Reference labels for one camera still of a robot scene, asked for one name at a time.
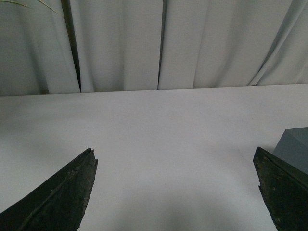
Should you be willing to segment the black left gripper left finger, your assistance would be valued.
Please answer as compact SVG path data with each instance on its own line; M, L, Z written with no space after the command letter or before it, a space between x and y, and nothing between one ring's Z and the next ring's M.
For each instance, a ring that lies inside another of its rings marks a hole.
M0 214L2 231L76 231L90 199L98 160L86 149Z

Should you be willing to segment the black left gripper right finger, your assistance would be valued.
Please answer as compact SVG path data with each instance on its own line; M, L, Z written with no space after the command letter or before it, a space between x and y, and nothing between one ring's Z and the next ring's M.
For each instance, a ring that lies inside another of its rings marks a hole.
M279 231L308 229L308 175L261 147L253 163L259 190Z

